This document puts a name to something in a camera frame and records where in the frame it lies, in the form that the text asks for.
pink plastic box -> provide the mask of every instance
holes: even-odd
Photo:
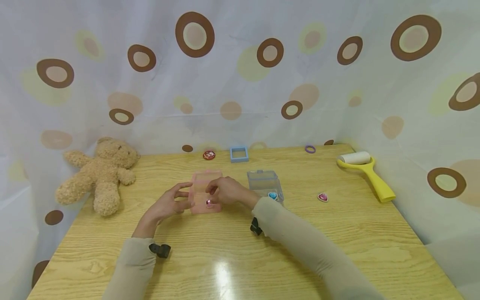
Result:
[[[220,170],[207,170],[195,172],[192,177],[193,185],[190,187],[188,200],[194,202],[195,205],[190,209],[190,212],[195,214],[219,213],[222,210],[220,204],[207,205],[207,199],[212,196],[205,193],[205,189],[210,181],[222,177]]]

white curtain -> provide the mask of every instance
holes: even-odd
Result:
[[[479,14],[475,0],[1,0],[1,295],[26,298],[82,206],[55,203],[75,172],[61,153],[113,136],[143,155],[369,151],[474,299]]]

wooden table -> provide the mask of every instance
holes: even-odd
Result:
[[[335,158],[351,152],[348,145],[319,146],[315,154],[302,147],[251,150],[248,163],[236,164],[228,151],[212,161],[202,153],[143,156],[133,168],[136,183],[120,188],[119,212],[101,218],[89,199],[29,300],[100,299],[143,212],[166,189],[205,169],[221,169],[245,186],[247,171],[274,170],[285,207],[339,245],[388,299],[462,299],[395,206],[380,204],[363,176],[337,167]],[[316,199],[319,192],[328,203]],[[145,299],[327,299],[319,278],[281,245],[250,232],[251,220],[235,206],[161,224],[155,239],[172,251],[157,262]]]

blue heart gem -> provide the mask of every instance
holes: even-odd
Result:
[[[277,200],[278,199],[278,195],[276,192],[269,192],[268,193],[268,197],[272,198],[273,200]]]

teddy bear head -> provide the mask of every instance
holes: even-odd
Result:
[[[140,158],[137,151],[124,141],[102,137],[97,141],[95,156],[112,160],[117,166],[128,169]]]

